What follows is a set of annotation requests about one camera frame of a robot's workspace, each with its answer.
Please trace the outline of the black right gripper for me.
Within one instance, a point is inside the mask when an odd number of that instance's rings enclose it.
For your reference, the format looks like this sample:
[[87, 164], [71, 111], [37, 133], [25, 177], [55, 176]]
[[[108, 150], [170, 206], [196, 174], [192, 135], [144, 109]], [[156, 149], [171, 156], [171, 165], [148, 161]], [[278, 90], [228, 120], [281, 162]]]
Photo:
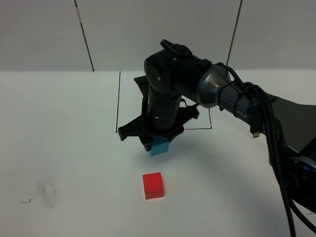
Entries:
[[180, 107], [185, 100], [177, 91], [159, 93], [145, 76], [134, 81], [143, 95], [141, 115], [118, 128], [122, 141], [127, 137], [139, 137], [145, 150], [150, 151], [154, 137], [171, 142], [183, 133], [185, 123], [198, 118], [198, 104]]

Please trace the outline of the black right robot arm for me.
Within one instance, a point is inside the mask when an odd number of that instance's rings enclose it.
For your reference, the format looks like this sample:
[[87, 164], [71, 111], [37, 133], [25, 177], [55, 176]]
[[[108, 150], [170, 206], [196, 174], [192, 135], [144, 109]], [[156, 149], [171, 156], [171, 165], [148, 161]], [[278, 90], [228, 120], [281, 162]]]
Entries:
[[138, 137], [150, 151], [157, 139], [172, 141], [199, 115], [197, 107], [219, 107], [250, 126], [254, 137], [268, 140], [269, 162], [287, 196], [316, 209], [316, 108], [264, 92], [242, 82], [222, 63], [200, 59], [184, 45], [161, 41], [162, 50], [144, 62], [135, 79], [142, 94], [139, 117], [118, 129], [121, 140]]

